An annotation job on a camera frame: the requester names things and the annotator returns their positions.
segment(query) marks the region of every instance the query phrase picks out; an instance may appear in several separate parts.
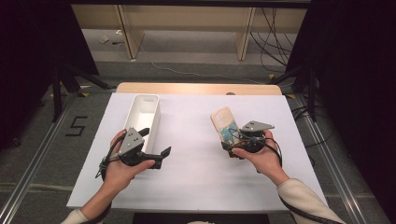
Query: white sleeve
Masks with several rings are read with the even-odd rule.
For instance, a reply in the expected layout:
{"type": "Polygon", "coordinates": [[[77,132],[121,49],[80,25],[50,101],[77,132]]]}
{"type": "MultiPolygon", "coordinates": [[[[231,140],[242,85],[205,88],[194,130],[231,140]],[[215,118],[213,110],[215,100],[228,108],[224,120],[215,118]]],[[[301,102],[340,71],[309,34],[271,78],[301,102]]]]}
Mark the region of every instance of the white sleeve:
{"type": "Polygon", "coordinates": [[[61,224],[79,224],[89,221],[79,209],[73,210],[61,224]]]}
{"type": "Polygon", "coordinates": [[[297,214],[302,212],[305,216],[332,220],[334,223],[345,223],[330,209],[319,196],[306,184],[298,179],[289,179],[276,187],[280,198],[285,205],[292,210],[298,224],[317,223],[307,217],[297,214]]]}

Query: white tabletop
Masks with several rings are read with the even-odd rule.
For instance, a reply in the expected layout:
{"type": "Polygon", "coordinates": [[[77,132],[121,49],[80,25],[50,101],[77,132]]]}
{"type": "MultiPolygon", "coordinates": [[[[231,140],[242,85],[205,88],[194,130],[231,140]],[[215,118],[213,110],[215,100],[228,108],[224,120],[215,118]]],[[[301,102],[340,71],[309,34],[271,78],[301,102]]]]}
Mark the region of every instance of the white tabletop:
{"type": "MultiPolygon", "coordinates": [[[[113,93],[67,204],[81,207],[100,188],[95,179],[110,141],[124,122],[134,93],[113,93]]],[[[210,114],[230,107],[241,127],[251,120],[275,125],[283,167],[326,202],[284,96],[160,94],[161,118],[154,154],[172,147],[161,170],[147,170],[113,201],[112,208],[139,212],[268,213],[287,210],[276,186],[247,160],[221,148],[210,114]]]]}

